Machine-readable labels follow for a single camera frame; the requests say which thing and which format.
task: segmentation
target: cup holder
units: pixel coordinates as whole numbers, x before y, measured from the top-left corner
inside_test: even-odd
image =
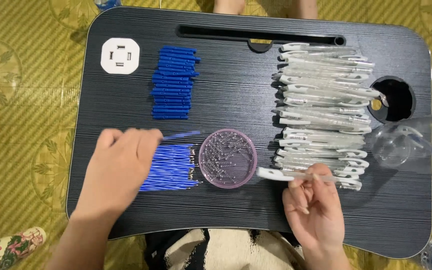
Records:
[[[369,112],[381,123],[397,122],[408,119],[416,108],[416,97],[413,89],[403,79],[395,76],[384,76],[377,79],[372,89],[380,91],[386,98],[376,98],[368,106]]]

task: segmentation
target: woven mat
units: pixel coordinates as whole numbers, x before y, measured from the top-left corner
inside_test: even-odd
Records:
[[[245,15],[285,17],[291,0],[246,0]],[[159,0],[123,0],[159,7]],[[429,45],[432,0],[319,0],[322,20],[403,25]],[[166,9],[211,12],[211,0],[162,0]],[[67,224],[68,170],[92,0],[0,0],[0,237],[40,226],[48,241],[14,269],[41,269]],[[106,269],[146,269],[142,237],[108,243]],[[345,247],[360,270],[417,269]]]

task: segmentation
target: pink plastic dish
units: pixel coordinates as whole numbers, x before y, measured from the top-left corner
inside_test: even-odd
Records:
[[[209,135],[199,149],[202,175],[221,188],[241,187],[256,170],[256,148],[245,134],[221,129]]]

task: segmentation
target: lap desk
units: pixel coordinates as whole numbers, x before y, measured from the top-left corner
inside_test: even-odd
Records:
[[[129,75],[106,73],[101,48],[110,38],[130,38],[140,47],[139,67]],[[337,21],[230,16],[164,9],[119,7],[100,14],[86,44],[81,96],[69,176],[67,213],[74,211],[99,133],[108,127],[159,128],[169,135],[201,135],[174,143],[201,144],[212,132],[233,128],[254,143],[258,166],[270,167],[273,143],[283,125],[272,110],[280,96],[271,75],[278,71],[278,41],[354,46],[375,63],[369,87],[384,76],[407,82],[416,98],[413,116],[431,114],[431,65],[424,41],[408,28]],[[201,62],[188,120],[154,120],[151,76],[164,45],[197,48]],[[372,119],[372,127],[381,125]],[[370,134],[365,148],[370,152]],[[369,153],[360,191],[339,190],[345,243],[391,258],[407,258],[427,243],[432,226],[432,177],[381,169]],[[188,190],[140,192],[113,227],[110,239],[198,227],[254,228],[290,232],[281,193],[285,182],[255,175],[236,189],[207,182]]]

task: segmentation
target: leg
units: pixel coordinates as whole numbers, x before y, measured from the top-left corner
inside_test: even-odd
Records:
[[[214,0],[213,13],[240,15],[244,11],[244,0]]]
[[[291,19],[318,19],[318,5],[316,0],[293,0],[288,10]]]

